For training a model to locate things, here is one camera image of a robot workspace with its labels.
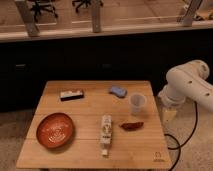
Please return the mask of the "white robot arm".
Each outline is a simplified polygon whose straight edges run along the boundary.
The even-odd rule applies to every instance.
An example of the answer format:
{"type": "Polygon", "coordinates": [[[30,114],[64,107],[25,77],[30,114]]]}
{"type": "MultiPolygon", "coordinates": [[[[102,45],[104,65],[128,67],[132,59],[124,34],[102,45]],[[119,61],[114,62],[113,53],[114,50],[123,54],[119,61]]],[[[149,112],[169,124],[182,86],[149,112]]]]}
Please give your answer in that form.
{"type": "Polygon", "coordinates": [[[166,73],[167,84],[158,93],[166,108],[179,108],[190,98],[213,112],[213,85],[206,79],[209,66],[202,60],[177,65],[166,73]]]}

